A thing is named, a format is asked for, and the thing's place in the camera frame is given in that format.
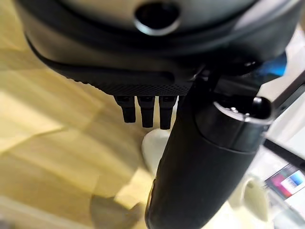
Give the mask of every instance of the black cylinder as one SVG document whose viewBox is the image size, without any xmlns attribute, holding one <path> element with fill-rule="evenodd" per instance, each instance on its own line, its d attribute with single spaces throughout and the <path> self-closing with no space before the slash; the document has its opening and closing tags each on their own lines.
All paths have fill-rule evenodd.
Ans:
<svg viewBox="0 0 305 229">
<path fill-rule="evenodd" d="M 213 217 L 272 122 L 271 103 L 262 101 L 262 109 L 241 114 L 216 102 L 199 103 L 191 93 L 186 97 L 158 167 L 146 210 L 149 229 L 200 229 Z"/>
</svg>

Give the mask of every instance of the wooden table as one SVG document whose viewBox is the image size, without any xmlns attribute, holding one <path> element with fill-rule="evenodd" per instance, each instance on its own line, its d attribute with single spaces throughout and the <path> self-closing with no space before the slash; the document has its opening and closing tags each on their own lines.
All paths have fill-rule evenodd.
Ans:
<svg viewBox="0 0 305 229">
<path fill-rule="evenodd" d="M 112 96 L 40 63 L 11 0 L 0 32 L 0 215 L 18 229 L 145 229 L 139 110 L 127 125 Z"/>
</svg>

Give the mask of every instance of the wooden floor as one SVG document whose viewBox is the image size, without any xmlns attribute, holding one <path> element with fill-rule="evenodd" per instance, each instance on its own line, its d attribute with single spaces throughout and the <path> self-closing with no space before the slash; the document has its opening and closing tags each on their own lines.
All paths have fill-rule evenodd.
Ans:
<svg viewBox="0 0 305 229">
<path fill-rule="evenodd" d="M 0 215 L 17 229 L 145 229 L 147 131 L 40 63 L 0 1 Z"/>
</svg>

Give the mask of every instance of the black plastic tab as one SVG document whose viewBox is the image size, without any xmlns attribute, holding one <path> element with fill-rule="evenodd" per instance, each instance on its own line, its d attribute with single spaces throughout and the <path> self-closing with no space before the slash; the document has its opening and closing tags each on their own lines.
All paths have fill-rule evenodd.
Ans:
<svg viewBox="0 0 305 229">
<path fill-rule="evenodd" d="M 173 113 L 173 106 L 175 106 L 177 96 L 160 96 L 160 128 L 162 130 L 168 130 L 171 128 L 171 120 Z"/>
<path fill-rule="evenodd" d="M 135 105 L 132 96 L 114 96 L 116 103 L 122 108 L 124 122 L 135 123 Z"/>
<path fill-rule="evenodd" d="M 154 96 L 138 96 L 138 103 L 141 107 L 142 126 L 153 127 Z"/>
</svg>

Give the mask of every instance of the black plastic housing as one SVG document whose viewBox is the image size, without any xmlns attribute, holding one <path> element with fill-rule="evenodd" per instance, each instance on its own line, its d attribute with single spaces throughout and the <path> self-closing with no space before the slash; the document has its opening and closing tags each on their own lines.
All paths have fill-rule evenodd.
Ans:
<svg viewBox="0 0 305 229">
<path fill-rule="evenodd" d="M 60 74 L 112 95 L 186 95 L 203 64 L 222 68 L 282 54 L 303 0 L 260 0 L 209 28 L 150 37 L 93 22 L 57 0 L 14 0 L 36 54 Z"/>
</svg>

